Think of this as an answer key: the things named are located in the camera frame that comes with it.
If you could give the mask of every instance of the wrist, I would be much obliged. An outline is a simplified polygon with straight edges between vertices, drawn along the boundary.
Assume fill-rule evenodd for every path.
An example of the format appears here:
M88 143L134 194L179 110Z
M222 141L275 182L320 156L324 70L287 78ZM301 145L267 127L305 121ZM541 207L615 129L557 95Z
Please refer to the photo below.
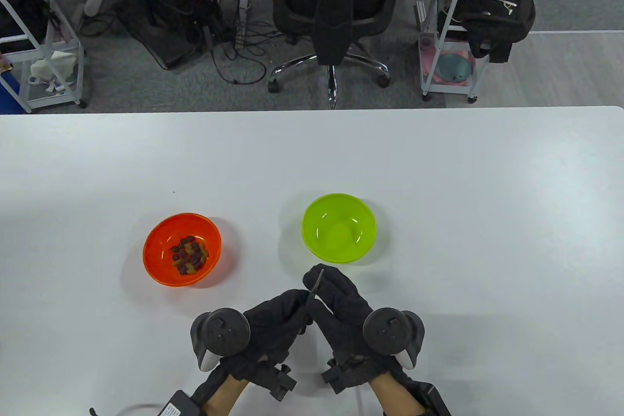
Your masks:
M201 409L207 416L227 416L248 383L247 380L236 380L233 376L227 376Z
M369 385L386 416L420 416L426 412L424 407L406 387L396 381L390 372L373 378Z

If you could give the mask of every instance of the chair base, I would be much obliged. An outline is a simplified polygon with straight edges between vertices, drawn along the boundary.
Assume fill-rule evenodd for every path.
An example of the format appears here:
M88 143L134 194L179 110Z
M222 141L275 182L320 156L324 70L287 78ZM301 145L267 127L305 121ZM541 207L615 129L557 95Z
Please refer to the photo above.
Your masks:
M304 63L309 63L311 60L314 60L316 55L305 55L303 57L299 57L298 59L290 60L284 63L281 66L278 66L271 72L268 82L268 91L270 93L279 93L281 89L279 88L279 83L277 81L277 77L279 77L284 71L289 70L295 66L299 66ZM346 59L350 59L356 61L359 64L363 64L364 66L368 66L370 68L374 68L379 71L379 75L375 77L375 82L381 88L387 88L390 85L390 72L388 71L388 67L385 66L380 61L375 59L371 59L370 57L363 57L362 55L355 55L353 53L348 53L345 55ZM334 65L326 66L327 68L327 98L329 102L330 109L334 110L336 108L337 102L337 91L338 86L336 82L336 67Z

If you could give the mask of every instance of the candy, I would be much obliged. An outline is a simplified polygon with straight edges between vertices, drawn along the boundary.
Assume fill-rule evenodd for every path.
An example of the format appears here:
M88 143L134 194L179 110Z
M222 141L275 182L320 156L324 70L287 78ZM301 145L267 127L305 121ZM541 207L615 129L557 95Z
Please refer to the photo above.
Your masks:
M187 236L180 239L180 244L171 247L173 266L181 275L196 274L209 257L208 250L196 237Z

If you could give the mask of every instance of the orange bowl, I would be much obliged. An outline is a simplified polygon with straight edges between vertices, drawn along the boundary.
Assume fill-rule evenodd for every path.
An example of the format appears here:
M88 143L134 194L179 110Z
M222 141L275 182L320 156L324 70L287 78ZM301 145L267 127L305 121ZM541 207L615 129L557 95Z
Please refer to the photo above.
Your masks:
M209 257L195 274L181 275L173 265L171 247L181 238L194 236L206 247ZM221 234L215 223L194 213L180 213L152 229L143 246L143 265L154 281L165 286L189 286L205 278L219 262Z

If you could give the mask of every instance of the chair wheel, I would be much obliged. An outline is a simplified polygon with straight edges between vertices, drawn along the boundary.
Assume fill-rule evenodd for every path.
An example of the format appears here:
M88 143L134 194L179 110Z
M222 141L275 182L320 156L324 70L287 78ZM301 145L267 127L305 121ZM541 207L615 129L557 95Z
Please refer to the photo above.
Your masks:
M386 77L386 75L379 75L375 78L375 81L380 88L387 88L388 86L390 86L390 78Z
M271 79L267 84L267 88L271 94L277 94L279 93L279 91L281 91L279 89L279 83L276 79Z

